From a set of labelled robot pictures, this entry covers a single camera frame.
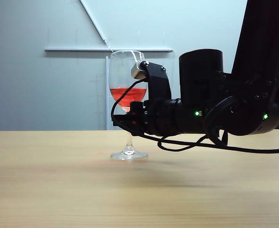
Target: wooden table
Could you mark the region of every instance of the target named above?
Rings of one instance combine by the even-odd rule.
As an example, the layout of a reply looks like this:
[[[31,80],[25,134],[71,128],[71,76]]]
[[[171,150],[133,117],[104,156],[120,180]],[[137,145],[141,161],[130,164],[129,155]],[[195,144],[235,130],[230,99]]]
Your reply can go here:
[[[110,160],[124,144],[123,131],[0,132],[0,228],[279,228],[279,154],[136,137],[146,161]],[[230,145],[278,148],[279,130]]]

